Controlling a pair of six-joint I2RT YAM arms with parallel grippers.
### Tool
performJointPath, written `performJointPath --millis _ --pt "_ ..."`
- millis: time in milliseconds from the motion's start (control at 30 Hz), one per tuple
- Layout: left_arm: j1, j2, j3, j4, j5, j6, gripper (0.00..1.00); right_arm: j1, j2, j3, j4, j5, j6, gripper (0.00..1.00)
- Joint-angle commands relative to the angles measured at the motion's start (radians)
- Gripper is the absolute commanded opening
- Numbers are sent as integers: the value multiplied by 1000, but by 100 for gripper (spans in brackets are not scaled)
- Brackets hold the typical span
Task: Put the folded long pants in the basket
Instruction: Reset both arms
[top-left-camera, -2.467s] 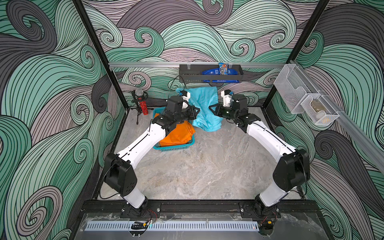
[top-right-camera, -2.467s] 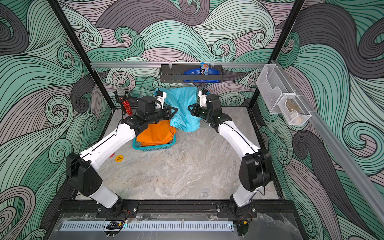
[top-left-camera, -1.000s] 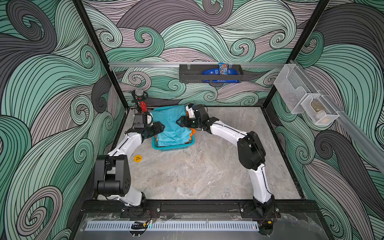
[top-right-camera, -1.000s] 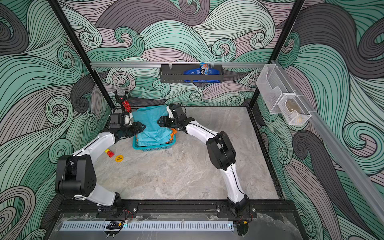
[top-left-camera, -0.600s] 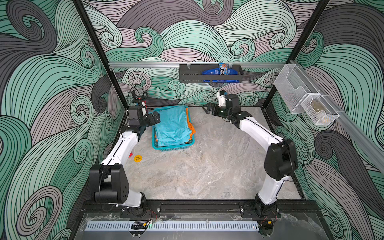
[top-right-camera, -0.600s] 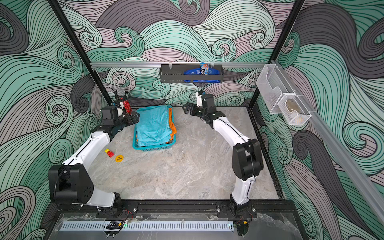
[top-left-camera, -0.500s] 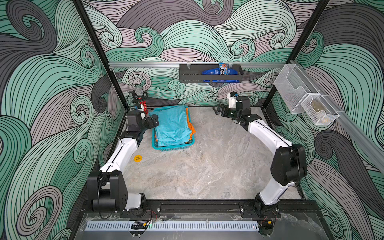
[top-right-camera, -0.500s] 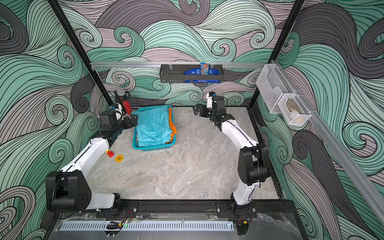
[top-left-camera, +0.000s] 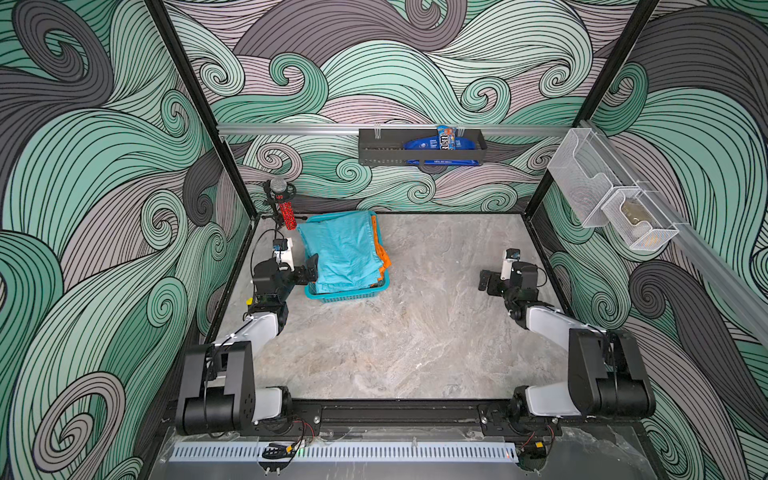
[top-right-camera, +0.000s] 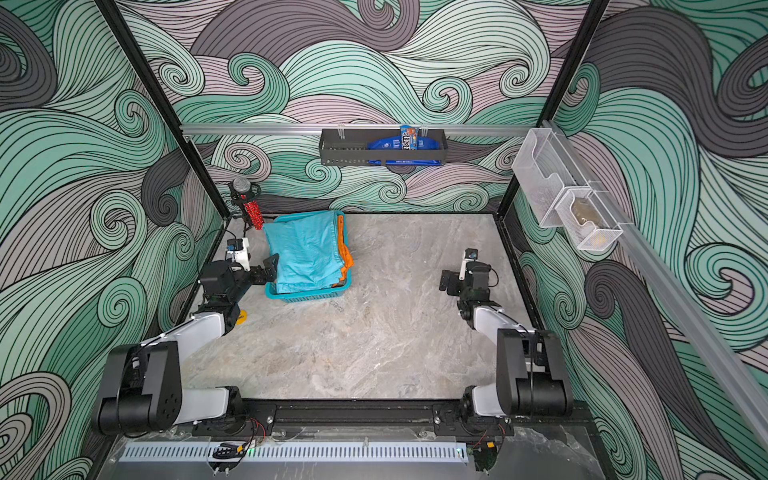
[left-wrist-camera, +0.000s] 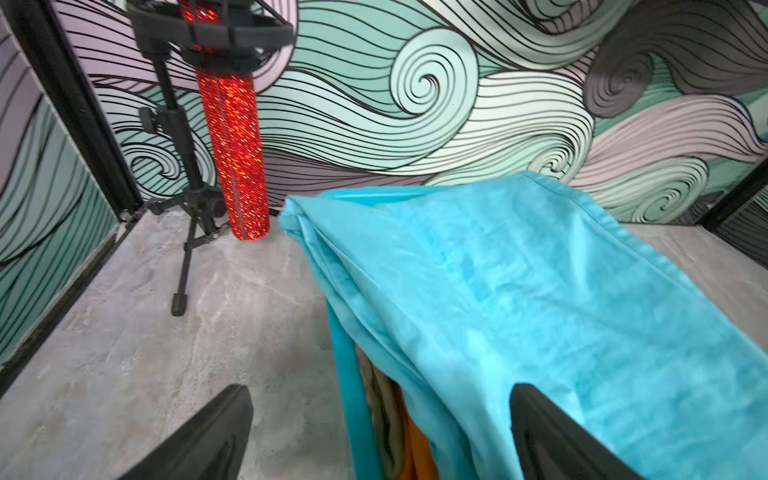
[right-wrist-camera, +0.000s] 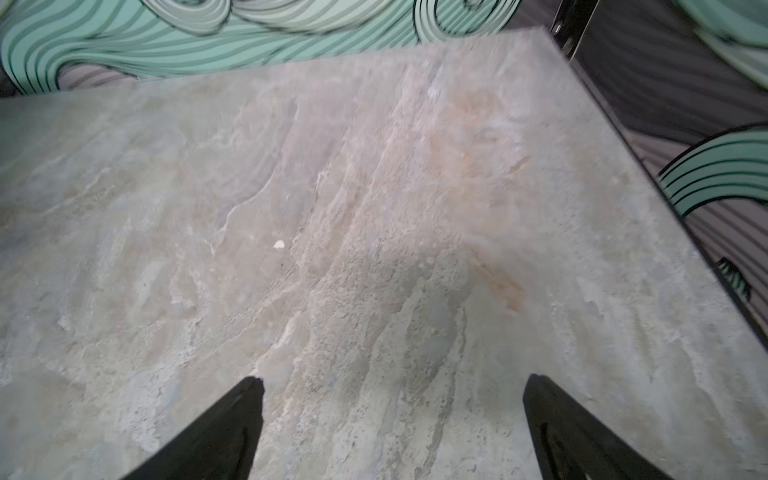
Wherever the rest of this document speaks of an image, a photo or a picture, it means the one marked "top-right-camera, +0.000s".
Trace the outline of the teal cloth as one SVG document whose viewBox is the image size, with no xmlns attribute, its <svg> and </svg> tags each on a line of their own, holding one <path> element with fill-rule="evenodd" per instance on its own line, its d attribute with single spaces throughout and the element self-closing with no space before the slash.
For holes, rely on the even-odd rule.
<svg viewBox="0 0 768 480">
<path fill-rule="evenodd" d="M 339 250 L 338 213 L 288 215 L 265 224 L 271 255 L 278 255 L 278 295 L 322 290 L 338 284 L 345 262 Z"/>
</svg>

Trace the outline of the teal plastic basket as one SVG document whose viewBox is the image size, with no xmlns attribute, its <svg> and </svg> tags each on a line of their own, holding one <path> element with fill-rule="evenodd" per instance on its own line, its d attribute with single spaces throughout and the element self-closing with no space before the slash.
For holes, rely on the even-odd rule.
<svg viewBox="0 0 768 480">
<path fill-rule="evenodd" d="M 334 211 L 334 212 L 337 212 L 338 215 L 342 215 L 344 217 L 344 220 L 345 220 L 345 215 L 342 212 L 340 212 L 340 211 Z M 291 215 L 298 216 L 298 215 L 306 215 L 308 213 L 310 213 L 310 212 L 291 214 Z M 346 240 L 346 243 L 347 243 L 347 246 L 348 246 L 346 222 L 345 222 L 345 240 Z M 309 292 L 304 292 L 304 293 L 299 293 L 299 294 L 291 294 L 291 295 L 278 295 L 278 294 L 275 293 L 274 283 L 268 283 L 266 288 L 265 288 L 265 292 L 266 292 L 267 296 L 270 299 L 281 300 L 281 301 L 284 301 L 286 303 L 300 302 L 300 301 L 306 301 L 306 300 L 318 300 L 318 299 L 326 299 L 326 298 L 335 298 L 335 297 L 338 297 L 338 296 L 342 295 L 343 292 L 351 285 L 351 277 L 352 277 L 351 270 L 352 270 L 352 268 L 350 269 L 350 271 L 348 273 L 348 277 L 347 277 L 346 282 L 344 284 L 342 284 L 341 286 L 337 286 L 337 284 L 336 284 L 336 285 L 334 285 L 334 286 L 332 286 L 330 288 L 322 289 L 322 290 L 315 290 L 315 291 L 309 291 Z"/>
</svg>

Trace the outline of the orange cloth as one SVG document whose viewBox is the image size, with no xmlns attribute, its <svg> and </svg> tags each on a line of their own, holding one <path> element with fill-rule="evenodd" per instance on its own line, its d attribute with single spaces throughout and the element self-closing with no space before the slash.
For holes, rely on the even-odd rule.
<svg viewBox="0 0 768 480">
<path fill-rule="evenodd" d="M 343 261 L 343 266 L 340 269 L 340 278 L 337 286 L 341 286 L 347 280 L 350 269 L 354 266 L 354 260 L 350 253 L 345 240 L 345 220 L 342 215 L 337 216 L 337 230 L 338 230 L 338 250 L 339 255 Z"/>
</svg>

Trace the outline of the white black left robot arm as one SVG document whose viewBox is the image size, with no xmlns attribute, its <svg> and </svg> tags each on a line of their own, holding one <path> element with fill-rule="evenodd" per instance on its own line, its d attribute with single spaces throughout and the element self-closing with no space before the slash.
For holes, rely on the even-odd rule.
<svg viewBox="0 0 768 480">
<path fill-rule="evenodd" d="M 181 365 L 234 329 L 242 313 L 239 301 L 250 287 L 277 279 L 279 259 L 274 254 L 251 267 L 233 259 L 204 265 L 199 278 L 203 302 L 197 311 L 153 338 L 113 348 L 91 414 L 93 430 L 135 436 L 206 421 L 221 421 L 229 431 L 242 428 L 246 409 L 239 389 L 186 388 Z"/>
</svg>

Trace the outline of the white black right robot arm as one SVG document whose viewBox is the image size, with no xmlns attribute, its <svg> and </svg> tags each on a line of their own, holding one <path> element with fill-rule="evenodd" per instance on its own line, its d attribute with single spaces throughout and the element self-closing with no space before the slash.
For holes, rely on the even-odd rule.
<svg viewBox="0 0 768 480">
<path fill-rule="evenodd" d="M 493 268 L 465 259 L 458 271 L 441 272 L 439 290 L 456 299 L 459 315 L 496 348 L 495 380 L 470 386 L 461 415 L 476 418 L 567 417 L 574 395 L 560 339 L 551 331 L 527 327 L 491 299 Z"/>
</svg>

